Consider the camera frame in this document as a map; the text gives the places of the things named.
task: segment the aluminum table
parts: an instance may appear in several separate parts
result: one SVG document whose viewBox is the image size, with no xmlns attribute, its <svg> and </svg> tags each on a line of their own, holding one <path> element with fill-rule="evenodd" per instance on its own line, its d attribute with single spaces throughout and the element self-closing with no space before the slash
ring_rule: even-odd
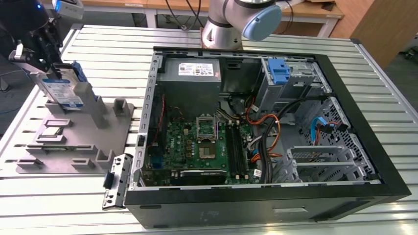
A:
<svg viewBox="0 0 418 235">
<path fill-rule="evenodd" d="M 154 46 L 201 47 L 201 32 L 85 25 L 66 37 L 62 58 L 78 60 L 97 94 L 125 97 L 137 107 L 126 152 L 135 152 Z M 413 195 L 338 221 L 205 227 L 162 234 L 418 234 L 418 115 L 362 45 L 346 39 L 274 35 L 244 40 L 248 50 L 326 54 L 352 92 Z M 146 232 L 129 210 L 102 211 L 103 176 L 18 174 L 17 160 L 49 114 L 34 88 L 0 141 L 0 234 Z"/>
</svg>

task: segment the metal bracket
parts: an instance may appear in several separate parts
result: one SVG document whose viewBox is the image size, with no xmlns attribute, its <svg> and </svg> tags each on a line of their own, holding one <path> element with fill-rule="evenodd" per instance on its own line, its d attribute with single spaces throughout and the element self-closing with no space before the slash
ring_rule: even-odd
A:
<svg viewBox="0 0 418 235">
<path fill-rule="evenodd" d="M 102 205 L 105 211 L 126 208 L 123 200 L 131 172 L 133 158 L 134 157 L 130 154 L 122 154 L 114 158 L 113 169 L 111 172 L 106 174 L 103 183 L 103 187 L 107 189 Z"/>
</svg>

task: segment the white table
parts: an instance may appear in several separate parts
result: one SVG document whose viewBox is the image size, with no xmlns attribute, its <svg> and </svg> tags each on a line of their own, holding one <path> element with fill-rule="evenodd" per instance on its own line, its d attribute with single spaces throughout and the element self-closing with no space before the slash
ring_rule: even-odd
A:
<svg viewBox="0 0 418 235">
<path fill-rule="evenodd" d="M 81 62 L 97 94 L 106 101 L 122 96 L 137 106 L 127 153 L 134 153 L 153 46 L 199 47 L 201 32 L 86 25 L 82 30 L 70 31 L 63 48 L 63 60 Z M 161 233 L 202 234 L 198 230 L 206 230 L 206 234 L 418 234 L 418 115 L 364 47 L 344 39 L 276 35 L 262 42 L 244 40 L 244 48 L 329 55 L 413 195 L 338 221 Z M 15 172 L 14 161 L 25 155 L 25 145 L 49 113 L 46 101 L 35 87 L 0 141 L 0 234 L 143 232 L 127 210 L 102 211 L 103 176 Z"/>
</svg>

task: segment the floor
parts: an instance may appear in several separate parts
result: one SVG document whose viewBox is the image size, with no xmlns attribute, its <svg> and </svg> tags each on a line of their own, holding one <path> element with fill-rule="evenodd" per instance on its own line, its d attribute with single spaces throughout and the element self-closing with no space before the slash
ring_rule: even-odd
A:
<svg viewBox="0 0 418 235">
<path fill-rule="evenodd" d="M 183 24 L 193 24 L 194 19 L 187 16 L 178 17 L 179 22 Z M 62 34 L 66 35 L 70 27 L 74 23 L 79 23 L 75 20 L 61 18 Z M 125 14 L 125 13 L 97 13 L 87 12 L 85 14 L 85 24 L 113 25 L 113 26 L 142 26 L 147 27 L 147 20 L 143 14 Z M 165 28 L 178 28 L 174 17 L 159 16 L 158 24 Z M 406 99 L 412 103 L 413 107 L 418 110 L 418 62 L 414 60 L 406 60 L 404 55 L 398 55 L 393 60 L 390 66 L 386 69 L 386 73 L 405 95 Z M 23 105 L 27 96 L 34 88 L 34 83 L 27 77 L 26 73 L 18 66 L 11 64 L 0 56 L 0 77 L 5 82 L 10 84 L 7 91 L 0 91 L 0 137 L 7 131 L 7 128 L 15 118 L 21 106 Z"/>
</svg>

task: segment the expansion slot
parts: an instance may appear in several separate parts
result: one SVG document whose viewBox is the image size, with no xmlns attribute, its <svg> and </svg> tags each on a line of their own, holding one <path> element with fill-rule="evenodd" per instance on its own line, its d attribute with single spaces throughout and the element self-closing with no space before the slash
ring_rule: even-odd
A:
<svg viewBox="0 0 418 235">
<path fill-rule="evenodd" d="M 248 168 L 244 159 L 244 147 L 240 133 L 240 125 L 230 124 L 226 128 L 228 148 L 229 148 L 229 165 L 232 178 L 249 178 Z"/>
</svg>

